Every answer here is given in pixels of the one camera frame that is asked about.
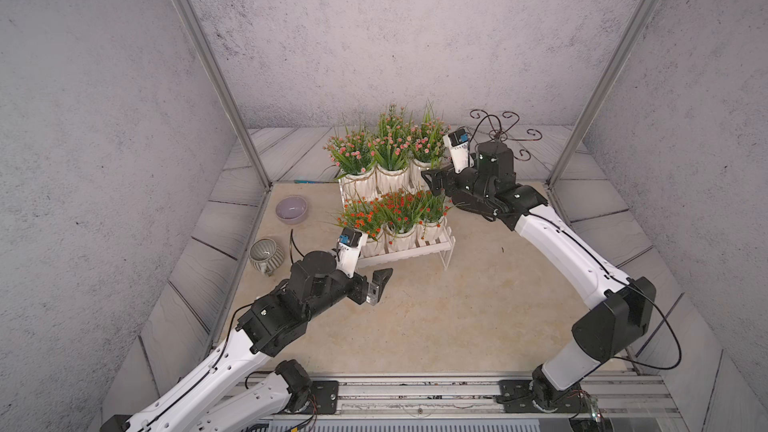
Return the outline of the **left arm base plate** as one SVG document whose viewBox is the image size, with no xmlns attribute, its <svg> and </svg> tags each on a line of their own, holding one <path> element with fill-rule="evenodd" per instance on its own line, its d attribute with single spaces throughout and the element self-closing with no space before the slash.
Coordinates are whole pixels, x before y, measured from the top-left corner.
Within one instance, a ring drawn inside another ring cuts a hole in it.
<svg viewBox="0 0 768 432">
<path fill-rule="evenodd" d="M 338 408 L 340 383 L 335 380 L 313 381 L 298 394 L 292 394 L 282 415 L 335 415 Z"/>
</svg>

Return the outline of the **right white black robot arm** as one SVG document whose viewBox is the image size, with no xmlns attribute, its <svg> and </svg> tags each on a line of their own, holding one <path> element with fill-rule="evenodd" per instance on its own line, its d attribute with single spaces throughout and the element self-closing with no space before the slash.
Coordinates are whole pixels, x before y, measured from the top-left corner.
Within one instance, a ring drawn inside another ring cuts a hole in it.
<svg viewBox="0 0 768 432">
<path fill-rule="evenodd" d="M 535 188 L 516 179 L 514 154 L 500 141 L 469 150 L 467 136 L 450 141 L 449 165 L 422 171 L 434 195 L 457 208 L 500 221 L 535 246 L 568 280 L 588 308 L 571 329 L 571 340 L 532 373 L 533 406 L 555 413 L 571 398 L 583 400 L 582 379 L 643 337 L 653 314 L 656 287 L 633 279 L 584 242 Z"/>
</svg>

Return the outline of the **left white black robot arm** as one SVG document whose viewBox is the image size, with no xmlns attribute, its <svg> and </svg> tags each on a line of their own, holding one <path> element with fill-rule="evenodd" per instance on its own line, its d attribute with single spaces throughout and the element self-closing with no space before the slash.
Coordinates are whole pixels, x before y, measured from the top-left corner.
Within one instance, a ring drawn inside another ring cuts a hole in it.
<svg viewBox="0 0 768 432">
<path fill-rule="evenodd" d="M 306 333 L 309 322 L 344 299 L 375 304 L 393 274 L 371 278 L 346 272 L 336 256 L 313 251 L 295 262 L 289 278 L 239 309 L 225 340 L 165 395 L 131 415 L 115 415 L 103 431 L 243 431 L 283 411 L 300 412 L 312 380 L 296 360 L 278 364 L 247 391 L 226 393 Z"/>
</svg>

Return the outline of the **white wooden slatted rack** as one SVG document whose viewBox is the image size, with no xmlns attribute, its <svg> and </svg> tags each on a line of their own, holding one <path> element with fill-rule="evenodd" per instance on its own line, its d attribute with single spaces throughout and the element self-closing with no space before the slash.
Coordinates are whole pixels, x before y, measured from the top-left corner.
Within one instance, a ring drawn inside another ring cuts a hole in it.
<svg viewBox="0 0 768 432">
<path fill-rule="evenodd" d="M 373 267 L 437 254 L 444 267 L 450 263 L 456 239 L 448 225 L 453 203 L 429 191 L 400 189 L 378 197 L 341 191 L 340 227 L 367 235 L 361 241 L 358 265 Z"/>
</svg>

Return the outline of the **orange flower potted plant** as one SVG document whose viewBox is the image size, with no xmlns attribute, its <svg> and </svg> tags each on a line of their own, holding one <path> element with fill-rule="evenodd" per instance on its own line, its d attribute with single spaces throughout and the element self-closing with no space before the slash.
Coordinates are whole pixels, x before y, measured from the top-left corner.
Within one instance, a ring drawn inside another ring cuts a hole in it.
<svg viewBox="0 0 768 432">
<path fill-rule="evenodd" d="M 336 222 L 339 227 L 353 228 L 367 235 L 361 252 L 364 258 L 379 256 L 385 252 L 384 217 L 378 199 L 353 199 L 345 202 Z"/>
</svg>

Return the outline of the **pink flower potted plant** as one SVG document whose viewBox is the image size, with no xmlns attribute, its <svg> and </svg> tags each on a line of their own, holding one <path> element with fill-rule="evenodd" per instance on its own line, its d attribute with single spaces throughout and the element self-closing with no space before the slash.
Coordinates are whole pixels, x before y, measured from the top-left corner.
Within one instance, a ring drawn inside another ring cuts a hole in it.
<svg viewBox="0 0 768 432">
<path fill-rule="evenodd" d="M 325 149 L 339 169 L 337 180 L 343 201 L 372 201 L 377 192 L 376 160 L 370 132 L 365 127 L 345 128 L 330 137 Z"/>
<path fill-rule="evenodd" d="M 411 142 L 412 122 L 403 108 L 391 104 L 379 117 L 373 136 L 372 152 L 380 194 L 407 188 Z"/>
<path fill-rule="evenodd" d="M 414 191 L 426 190 L 426 182 L 421 172 L 439 168 L 445 154 L 443 137 L 448 133 L 446 122 L 434 111 L 433 103 L 428 101 L 419 120 L 413 119 L 410 126 L 410 164 L 411 187 Z"/>
</svg>

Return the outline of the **pink flower potted plant front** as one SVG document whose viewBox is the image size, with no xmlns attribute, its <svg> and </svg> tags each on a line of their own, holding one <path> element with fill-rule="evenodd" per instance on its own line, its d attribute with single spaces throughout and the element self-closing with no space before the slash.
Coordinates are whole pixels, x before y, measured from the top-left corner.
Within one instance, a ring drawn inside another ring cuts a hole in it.
<svg viewBox="0 0 768 432">
<path fill-rule="evenodd" d="M 407 188 L 411 142 L 412 122 L 403 108 L 391 104 L 379 117 L 373 136 L 372 152 L 380 194 Z"/>
</svg>

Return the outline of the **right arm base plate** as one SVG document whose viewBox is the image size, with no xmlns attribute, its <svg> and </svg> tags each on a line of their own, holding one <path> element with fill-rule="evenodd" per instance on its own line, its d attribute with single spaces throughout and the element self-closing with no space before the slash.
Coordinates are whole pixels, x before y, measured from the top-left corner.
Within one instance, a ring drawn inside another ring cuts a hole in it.
<svg viewBox="0 0 768 432">
<path fill-rule="evenodd" d="M 537 398 L 531 380 L 501 380 L 499 393 L 493 397 L 505 413 L 535 413 L 578 415 L 589 412 L 589 394 L 576 383 L 566 391 L 555 391 L 549 398 Z"/>
</svg>

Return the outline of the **pink flower potted plant back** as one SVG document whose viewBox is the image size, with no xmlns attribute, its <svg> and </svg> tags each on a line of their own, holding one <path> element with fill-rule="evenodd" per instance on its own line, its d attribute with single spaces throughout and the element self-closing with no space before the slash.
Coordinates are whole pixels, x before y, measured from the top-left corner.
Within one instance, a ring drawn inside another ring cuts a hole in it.
<svg viewBox="0 0 768 432">
<path fill-rule="evenodd" d="M 413 119 L 410 126 L 410 164 L 411 187 L 414 191 L 426 190 L 426 182 L 421 172 L 439 168 L 445 154 L 443 137 L 448 133 L 446 122 L 434 111 L 433 103 L 428 101 L 419 120 Z"/>
</svg>

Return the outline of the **red flower potted plant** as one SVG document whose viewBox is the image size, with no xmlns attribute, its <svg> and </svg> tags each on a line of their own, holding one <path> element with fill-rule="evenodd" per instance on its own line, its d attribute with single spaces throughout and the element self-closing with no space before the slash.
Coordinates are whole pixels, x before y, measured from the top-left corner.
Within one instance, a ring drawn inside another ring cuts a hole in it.
<svg viewBox="0 0 768 432">
<path fill-rule="evenodd" d="M 419 215 L 418 236 L 422 241 L 432 243 L 439 238 L 445 227 L 449 210 L 450 205 L 443 194 L 434 195 L 429 191 L 420 193 L 417 208 Z"/>
</svg>

